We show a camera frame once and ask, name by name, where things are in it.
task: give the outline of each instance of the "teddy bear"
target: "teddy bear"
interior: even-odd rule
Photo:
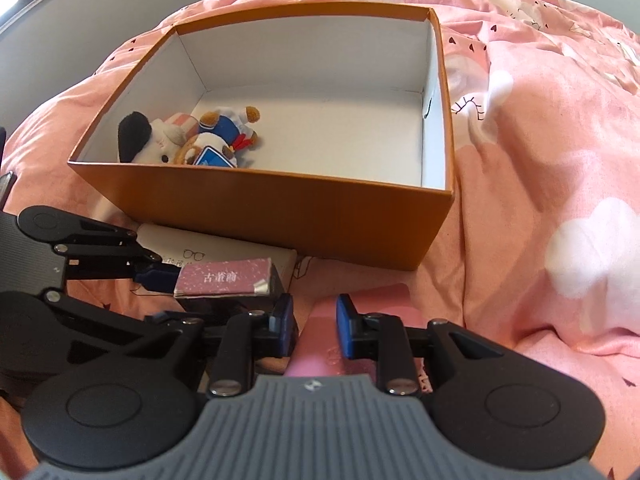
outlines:
[[[236,159],[233,150],[222,137],[211,132],[204,132],[191,137],[191,139],[189,139],[184,146],[177,151],[172,162],[178,165],[194,164],[202,150],[206,147],[210,147],[215,150],[215,152],[222,157],[221,160],[225,161],[223,164],[214,164],[215,166],[226,166],[229,168],[238,167],[238,160]]]
[[[199,133],[210,132],[224,139],[234,152],[255,146],[258,135],[247,124],[260,120],[260,112],[253,106],[241,112],[232,108],[218,107],[200,118]]]
[[[149,121],[145,114],[133,112],[118,125],[118,159],[137,164],[169,163],[197,133],[198,121],[188,114]]]

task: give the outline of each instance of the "pink book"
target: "pink book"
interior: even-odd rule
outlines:
[[[268,296],[274,274],[270,258],[187,264],[178,276],[174,297]]]
[[[404,283],[352,292],[350,296],[361,314],[381,312],[400,317],[405,326],[426,327],[422,314],[411,304],[409,288]],[[285,371],[286,376],[370,374],[375,381],[373,361],[349,361],[342,357],[335,323],[336,299],[336,296],[324,298],[314,305]],[[425,374],[418,360],[417,366],[418,376],[424,381]]]

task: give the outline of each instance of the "open cardboard box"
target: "open cardboard box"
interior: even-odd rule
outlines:
[[[260,110],[241,169],[121,164],[118,123]],[[240,10],[171,28],[105,104],[69,165],[140,222],[415,269],[453,200],[432,9],[337,2]]]

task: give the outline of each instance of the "pink bedsheet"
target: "pink bedsheet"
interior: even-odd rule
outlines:
[[[6,210],[130,224],[65,164],[98,108],[163,27],[295,1],[324,0],[207,0],[124,44],[11,137],[1,171],[19,179]],[[300,323],[317,298],[404,282],[426,319],[464,323],[593,388],[607,410],[593,463],[625,479],[640,464],[639,38],[567,0],[377,1],[433,6],[442,22],[456,201],[416,272],[306,262],[291,287]],[[69,290],[131,316],[177,306],[123,281]],[[18,478],[35,460],[5,403],[0,425],[0,466]]]

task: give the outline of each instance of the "book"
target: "book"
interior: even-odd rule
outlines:
[[[162,256],[162,261],[183,267],[188,263],[231,262],[252,258],[270,258],[278,271],[284,290],[289,289],[298,254],[284,249],[232,238],[142,224],[138,243]]]
[[[237,306],[270,312],[283,292],[271,259],[254,258],[187,264],[178,276],[174,298],[187,312],[220,314]]]

